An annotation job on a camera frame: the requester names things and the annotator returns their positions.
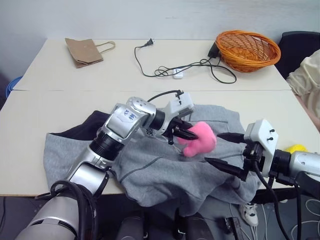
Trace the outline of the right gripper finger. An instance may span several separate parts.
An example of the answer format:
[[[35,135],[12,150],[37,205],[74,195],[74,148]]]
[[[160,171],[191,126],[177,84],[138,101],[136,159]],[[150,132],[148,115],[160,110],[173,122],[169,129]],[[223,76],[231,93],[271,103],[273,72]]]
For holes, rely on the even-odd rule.
[[[218,158],[205,157],[204,159],[210,165],[214,166],[215,168],[217,168],[218,170],[224,173],[236,176],[237,178],[239,178],[244,182],[247,180],[247,176],[248,176],[247,170],[244,170],[235,165],[231,165],[227,161],[224,161]]]
[[[236,132],[219,133],[217,137],[232,143],[245,143],[244,134]]]

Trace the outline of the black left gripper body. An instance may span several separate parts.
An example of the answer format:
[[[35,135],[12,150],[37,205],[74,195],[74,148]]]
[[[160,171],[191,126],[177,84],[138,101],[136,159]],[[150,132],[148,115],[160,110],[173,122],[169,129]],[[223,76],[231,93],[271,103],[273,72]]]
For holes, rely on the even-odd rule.
[[[162,134],[163,137],[167,139],[167,142],[169,145],[174,144],[174,137],[180,137],[181,136],[181,130],[180,128],[183,126],[183,121],[178,118],[174,117],[165,132]]]

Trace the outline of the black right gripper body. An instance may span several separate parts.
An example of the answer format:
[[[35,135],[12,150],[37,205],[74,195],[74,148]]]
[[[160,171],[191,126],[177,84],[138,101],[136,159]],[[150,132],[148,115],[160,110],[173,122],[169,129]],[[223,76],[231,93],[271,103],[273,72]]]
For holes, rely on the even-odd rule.
[[[241,180],[246,181],[249,172],[254,172],[259,179],[262,178],[261,174],[261,160],[263,157],[263,146],[256,142],[248,144],[243,151],[243,173],[241,175]]]

